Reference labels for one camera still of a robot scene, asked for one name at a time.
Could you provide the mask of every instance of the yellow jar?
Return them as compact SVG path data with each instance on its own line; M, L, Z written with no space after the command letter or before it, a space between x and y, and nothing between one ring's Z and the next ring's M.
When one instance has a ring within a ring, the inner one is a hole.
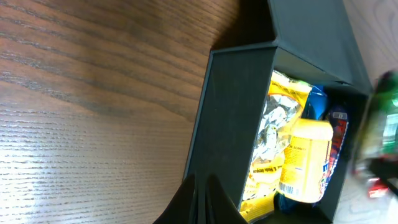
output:
M328 121L297 121L292 141L284 150L280 193L305 203L315 203L323 197L332 137L333 128Z

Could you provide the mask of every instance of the wood grain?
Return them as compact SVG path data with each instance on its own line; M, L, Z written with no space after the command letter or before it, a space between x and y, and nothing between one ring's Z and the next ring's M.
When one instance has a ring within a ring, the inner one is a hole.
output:
M268 38L236 21L259 21L242 2L0 0L0 223L152 223L182 179L209 50ZM397 0L345 4L371 78L397 67ZM384 215L352 186L340 223Z

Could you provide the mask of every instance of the black box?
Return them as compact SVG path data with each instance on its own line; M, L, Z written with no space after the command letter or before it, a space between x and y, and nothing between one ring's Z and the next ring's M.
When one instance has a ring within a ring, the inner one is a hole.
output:
M270 0L269 42L213 50L193 130L184 178L198 180L198 222L205 222L205 182L216 174L238 207L273 69L322 84L332 101L350 105L345 148L320 203L258 223L332 223L356 130L373 91L341 0Z

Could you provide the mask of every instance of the yellow lid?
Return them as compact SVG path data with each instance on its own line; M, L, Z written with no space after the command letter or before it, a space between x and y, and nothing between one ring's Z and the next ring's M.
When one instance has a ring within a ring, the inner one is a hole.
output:
M292 135L299 138L331 141L333 128L329 121L300 118L293 127Z

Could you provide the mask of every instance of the wooden table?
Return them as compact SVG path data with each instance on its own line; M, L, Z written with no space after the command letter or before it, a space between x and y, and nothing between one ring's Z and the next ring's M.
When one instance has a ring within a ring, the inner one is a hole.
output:
M211 47L267 35L228 29L258 21L248 2L0 0L0 222L152 223L180 185ZM372 79L396 67L398 1L345 2ZM346 186L338 220L367 223Z

